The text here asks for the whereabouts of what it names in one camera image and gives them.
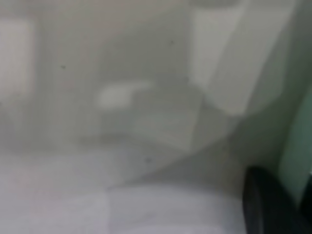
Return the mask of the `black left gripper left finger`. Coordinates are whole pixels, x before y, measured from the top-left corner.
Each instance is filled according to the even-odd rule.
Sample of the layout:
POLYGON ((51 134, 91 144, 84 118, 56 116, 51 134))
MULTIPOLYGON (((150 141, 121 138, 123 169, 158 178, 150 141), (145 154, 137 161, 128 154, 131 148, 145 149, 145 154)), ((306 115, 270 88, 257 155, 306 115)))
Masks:
POLYGON ((290 195, 268 170, 246 170, 243 214, 248 234, 302 234, 304 219, 290 195))

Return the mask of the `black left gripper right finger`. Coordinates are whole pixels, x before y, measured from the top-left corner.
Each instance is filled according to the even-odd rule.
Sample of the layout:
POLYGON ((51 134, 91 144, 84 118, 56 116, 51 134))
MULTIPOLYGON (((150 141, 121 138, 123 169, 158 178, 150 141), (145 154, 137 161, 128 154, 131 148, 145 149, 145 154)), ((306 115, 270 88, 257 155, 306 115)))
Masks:
POLYGON ((300 211, 305 219, 312 225, 312 190, 307 189, 303 195, 300 211))

